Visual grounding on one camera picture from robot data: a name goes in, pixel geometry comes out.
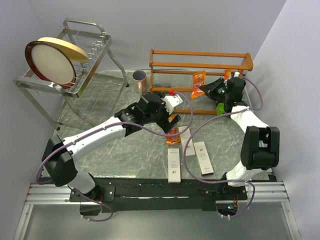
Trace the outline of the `black green razor box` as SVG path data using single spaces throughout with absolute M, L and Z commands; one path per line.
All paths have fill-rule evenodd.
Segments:
M 216 114 L 219 116 L 219 115 L 223 115 L 225 114 L 226 111 L 225 111 L 225 104 L 220 102 L 216 105 Z

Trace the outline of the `orange wooden shelf rack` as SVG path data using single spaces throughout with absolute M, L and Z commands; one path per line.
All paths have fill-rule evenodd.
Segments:
M 183 63 L 183 62 L 156 62 L 154 55 L 172 55 L 172 56 L 200 56 L 200 57 L 218 57 L 218 58 L 241 58 L 239 65 L 232 64 L 207 64 L 207 63 Z M 206 95 L 211 99 L 216 110 L 199 110 L 196 114 L 203 115 L 222 115 L 231 113 L 237 106 L 242 109 L 247 104 L 242 101 L 243 92 L 246 86 L 243 71 L 252 71 L 254 64 L 250 53 L 216 53 L 216 52 L 196 52 L 196 51 L 171 51 L 171 50 L 150 50 L 150 91 L 167 92 L 174 91 L 182 93 L 191 93 L 191 98 L 195 99 Z M 159 70 L 154 67 L 178 67 L 178 68 L 197 68 L 197 69 L 218 69 L 221 72 L 203 71 L 182 71 L 182 70 Z M 154 85 L 154 74 L 172 74 L 172 75 L 192 75 L 191 87 L 174 87 Z

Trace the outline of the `steel dish rack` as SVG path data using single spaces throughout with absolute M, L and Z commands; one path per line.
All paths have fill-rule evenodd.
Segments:
M 95 22 L 66 18 L 57 37 L 42 37 L 29 42 L 24 49 L 29 69 L 13 79 L 14 85 L 37 109 L 55 131 L 65 125 L 58 116 L 52 117 L 32 95 L 31 91 L 62 96 L 65 107 L 88 126 L 94 122 L 75 105 L 92 80 L 100 63 L 108 56 L 119 68 L 118 78 L 123 87 L 129 87 L 124 67 L 111 52 L 111 36 Z

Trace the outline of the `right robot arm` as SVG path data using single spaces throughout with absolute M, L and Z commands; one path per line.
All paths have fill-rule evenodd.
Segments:
M 260 120 L 254 109 L 243 101 L 243 94 L 249 79 L 239 72 L 232 72 L 227 80 L 218 80 L 200 86 L 200 90 L 215 102 L 218 115 L 230 117 L 244 132 L 240 161 L 223 179 L 219 195 L 232 198 L 236 187 L 242 187 L 255 175 L 276 167 L 280 158 L 280 130 Z

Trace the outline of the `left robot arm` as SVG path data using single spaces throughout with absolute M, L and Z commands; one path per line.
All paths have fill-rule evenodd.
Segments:
M 173 92 L 148 92 L 138 102 L 121 109 L 95 127 L 64 139 L 51 137 L 42 161 L 53 184 L 57 187 L 68 185 L 80 191 L 86 200 L 95 200 L 100 189 L 94 177 L 77 169 L 75 162 L 108 142 L 140 131 L 146 124 L 155 123 L 164 133 L 169 133 L 181 119 L 179 115 L 173 120 L 169 117 L 182 103 L 183 99 Z

